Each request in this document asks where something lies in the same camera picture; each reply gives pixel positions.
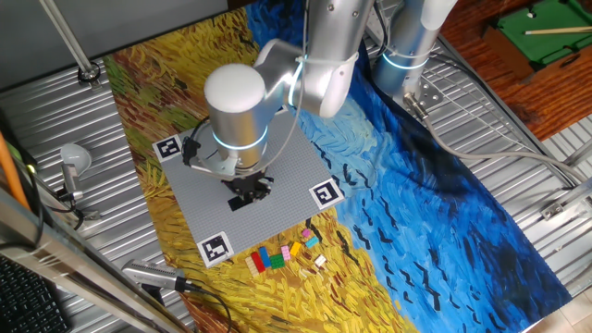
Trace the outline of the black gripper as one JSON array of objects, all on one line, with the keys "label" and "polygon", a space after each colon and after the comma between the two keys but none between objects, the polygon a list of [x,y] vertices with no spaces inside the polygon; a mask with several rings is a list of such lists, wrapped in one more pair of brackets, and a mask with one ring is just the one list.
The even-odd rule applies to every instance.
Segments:
[{"label": "black gripper", "polygon": [[271,192],[274,179],[259,171],[251,176],[222,180],[222,183],[244,203],[250,203],[252,200],[263,200]]}]

